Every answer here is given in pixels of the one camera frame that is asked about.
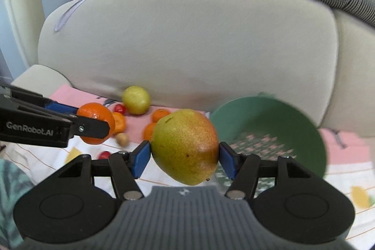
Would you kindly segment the small orange tangerine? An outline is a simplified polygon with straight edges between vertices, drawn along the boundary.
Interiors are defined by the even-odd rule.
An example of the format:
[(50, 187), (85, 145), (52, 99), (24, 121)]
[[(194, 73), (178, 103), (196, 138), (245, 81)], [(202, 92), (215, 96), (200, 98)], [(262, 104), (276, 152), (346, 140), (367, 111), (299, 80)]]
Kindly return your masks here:
[(143, 140), (151, 141), (151, 139), (153, 137), (153, 131), (154, 131), (155, 125), (156, 125), (156, 123), (151, 122), (144, 128), (143, 133), (142, 133), (142, 139)]

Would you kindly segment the small tan longan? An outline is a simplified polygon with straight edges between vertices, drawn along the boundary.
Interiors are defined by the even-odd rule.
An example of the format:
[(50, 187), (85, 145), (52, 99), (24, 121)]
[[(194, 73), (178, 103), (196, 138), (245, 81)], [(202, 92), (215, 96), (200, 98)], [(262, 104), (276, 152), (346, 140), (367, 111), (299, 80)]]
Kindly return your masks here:
[(118, 133), (115, 135), (114, 139), (120, 147), (127, 147), (130, 142), (129, 135), (126, 133)]

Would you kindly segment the green colander bowl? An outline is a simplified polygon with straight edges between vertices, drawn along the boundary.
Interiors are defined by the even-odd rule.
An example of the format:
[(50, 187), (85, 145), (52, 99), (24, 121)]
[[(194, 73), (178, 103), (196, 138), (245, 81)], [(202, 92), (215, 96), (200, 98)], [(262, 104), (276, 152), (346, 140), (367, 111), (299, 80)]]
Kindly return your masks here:
[(298, 109), (274, 97), (259, 95), (229, 101), (210, 113), (219, 141), (236, 153), (263, 160), (292, 157), (319, 177), (327, 154), (314, 123)]

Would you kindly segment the pink white checked cloth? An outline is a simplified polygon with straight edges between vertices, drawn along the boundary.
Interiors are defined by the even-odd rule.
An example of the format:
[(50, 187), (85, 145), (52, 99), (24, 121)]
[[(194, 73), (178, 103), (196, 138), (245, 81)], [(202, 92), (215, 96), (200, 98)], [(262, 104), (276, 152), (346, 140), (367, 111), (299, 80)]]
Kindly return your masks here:
[[(143, 116), (126, 116), (129, 145), (120, 147), (114, 138), (100, 145), (89, 145), (75, 137), (67, 147), (48, 148), (9, 143), (3, 157), (14, 162), (33, 183), (39, 183), (80, 154), (98, 159), (99, 153), (133, 151), (142, 141), (144, 128), (152, 122), (151, 107)], [(365, 140), (354, 132), (318, 129), (327, 154), (325, 180), (345, 194), (355, 208), (355, 220), (347, 241), (357, 249), (369, 249), (374, 243), (374, 164), (371, 159), (373, 140)]]

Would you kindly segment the red cherry tomato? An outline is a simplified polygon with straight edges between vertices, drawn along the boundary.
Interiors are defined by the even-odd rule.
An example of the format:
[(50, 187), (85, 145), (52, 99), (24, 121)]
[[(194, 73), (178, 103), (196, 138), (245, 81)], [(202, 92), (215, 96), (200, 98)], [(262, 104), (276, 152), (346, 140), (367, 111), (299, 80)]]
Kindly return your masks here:
[(114, 112), (119, 113), (119, 114), (121, 114), (121, 115), (124, 116), (124, 115), (126, 114), (127, 110), (126, 110), (126, 108), (125, 108), (124, 105), (122, 105), (122, 104), (120, 104), (120, 103), (117, 103), (117, 104), (114, 106)]
[(101, 160), (101, 159), (108, 159), (111, 154), (112, 153), (109, 152), (109, 151), (103, 151), (103, 152), (99, 153), (98, 159), (99, 160)]

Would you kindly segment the beige sofa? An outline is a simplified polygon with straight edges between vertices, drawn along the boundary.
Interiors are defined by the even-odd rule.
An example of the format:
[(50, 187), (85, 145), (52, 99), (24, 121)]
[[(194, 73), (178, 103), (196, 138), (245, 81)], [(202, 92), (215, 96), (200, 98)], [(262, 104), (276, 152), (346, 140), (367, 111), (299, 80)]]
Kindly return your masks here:
[(14, 85), (63, 85), (156, 105), (213, 110), (270, 94), (315, 124), (374, 135), (374, 28), (315, 0), (85, 0), (45, 16), (41, 0), (3, 0), (25, 71)]

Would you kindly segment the teal striped fabric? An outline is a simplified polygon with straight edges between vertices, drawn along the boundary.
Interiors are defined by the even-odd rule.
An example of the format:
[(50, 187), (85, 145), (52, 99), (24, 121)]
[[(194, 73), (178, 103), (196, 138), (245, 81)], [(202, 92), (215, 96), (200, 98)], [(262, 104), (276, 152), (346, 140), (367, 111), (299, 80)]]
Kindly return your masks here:
[(23, 170), (1, 159), (1, 249), (13, 249), (23, 242), (13, 219), (13, 210), (19, 198), (33, 187)]

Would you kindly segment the lilac ribbon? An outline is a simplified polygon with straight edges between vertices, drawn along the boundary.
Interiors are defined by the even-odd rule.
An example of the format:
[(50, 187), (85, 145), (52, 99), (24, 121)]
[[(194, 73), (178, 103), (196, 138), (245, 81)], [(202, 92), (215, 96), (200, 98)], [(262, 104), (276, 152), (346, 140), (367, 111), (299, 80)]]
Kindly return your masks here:
[(78, 0), (73, 5), (71, 5), (58, 19), (54, 26), (54, 32), (60, 32), (61, 29), (65, 26), (65, 24), (68, 22), (70, 17), (74, 14), (74, 12), (87, 0)]

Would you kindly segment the yellow green apple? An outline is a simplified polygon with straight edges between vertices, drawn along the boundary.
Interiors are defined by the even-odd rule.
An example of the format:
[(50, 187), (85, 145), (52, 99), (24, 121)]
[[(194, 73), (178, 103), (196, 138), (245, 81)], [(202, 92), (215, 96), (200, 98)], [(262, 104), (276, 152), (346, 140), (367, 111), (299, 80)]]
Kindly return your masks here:
[(141, 116), (149, 110), (151, 97), (144, 88), (130, 86), (124, 90), (122, 102), (129, 114)]

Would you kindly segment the large orange tangerine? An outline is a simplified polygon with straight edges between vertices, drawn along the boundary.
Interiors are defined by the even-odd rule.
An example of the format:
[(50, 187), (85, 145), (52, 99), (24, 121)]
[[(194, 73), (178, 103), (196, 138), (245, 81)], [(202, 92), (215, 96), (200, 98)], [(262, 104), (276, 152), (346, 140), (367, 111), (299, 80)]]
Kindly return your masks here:
[(115, 129), (115, 120), (113, 117), (112, 112), (105, 107), (104, 105), (101, 105), (100, 103), (92, 102), (92, 103), (86, 103), (82, 105), (78, 111), (77, 115), (81, 117), (87, 117), (90, 119), (95, 119), (96, 121), (104, 121), (108, 123), (109, 125), (109, 132), (104, 138), (92, 138), (92, 137), (86, 137), (86, 136), (80, 136), (80, 138), (87, 144), (90, 145), (99, 145), (108, 140)]

